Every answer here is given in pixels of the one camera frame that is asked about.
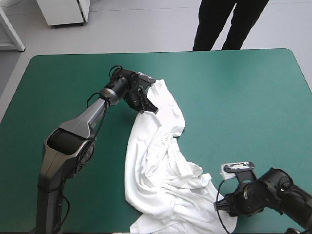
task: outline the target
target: white floor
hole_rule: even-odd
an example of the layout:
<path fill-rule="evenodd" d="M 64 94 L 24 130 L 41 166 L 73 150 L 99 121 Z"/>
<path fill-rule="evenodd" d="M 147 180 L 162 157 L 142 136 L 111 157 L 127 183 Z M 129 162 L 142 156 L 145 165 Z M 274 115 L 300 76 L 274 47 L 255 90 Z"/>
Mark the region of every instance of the white floor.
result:
<path fill-rule="evenodd" d="M 34 55 L 190 51 L 199 5 L 200 0 L 91 0 L 85 26 L 58 29 L 46 24 L 36 0 L 4 8 L 26 50 L 10 78 L 0 70 L 0 84 L 6 83 L 0 94 L 0 121 Z M 312 0 L 271 0 L 242 49 L 291 49 L 312 89 L 311 22 Z M 229 27 L 228 20 L 213 49 L 222 47 Z"/>

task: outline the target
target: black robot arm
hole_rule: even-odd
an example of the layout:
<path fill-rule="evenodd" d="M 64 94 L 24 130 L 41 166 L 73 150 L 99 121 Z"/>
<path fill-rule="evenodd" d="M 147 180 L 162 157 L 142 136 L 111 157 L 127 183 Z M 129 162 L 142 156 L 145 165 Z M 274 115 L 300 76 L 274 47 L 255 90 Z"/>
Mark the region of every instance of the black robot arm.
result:
<path fill-rule="evenodd" d="M 262 212 L 265 207 L 286 214 L 301 227 L 305 234 L 312 229 L 312 196 L 296 186 L 293 179 L 283 170 L 270 168 L 262 177 L 256 178 L 251 162 L 230 163 L 221 166 L 226 179 L 237 178 L 238 187 L 214 204 L 216 210 L 227 211 L 231 216 Z M 287 234 L 298 234 L 288 229 Z"/>
<path fill-rule="evenodd" d="M 155 79 L 143 73 L 125 70 L 120 65 L 114 66 L 112 70 L 109 83 L 99 92 L 100 98 L 77 118 L 62 123 L 44 141 L 36 227 L 32 233 L 60 232 L 68 215 L 61 220 L 64 199 L 69 206 L 63 194 L 65 181 L 73 178 L 92 157 L 96 136 L 110 106 L 116 105 L 123 98 L 134 110 L 155 114 L 158 111 L 146 96 L 146 89 L 155 83 Z"/>

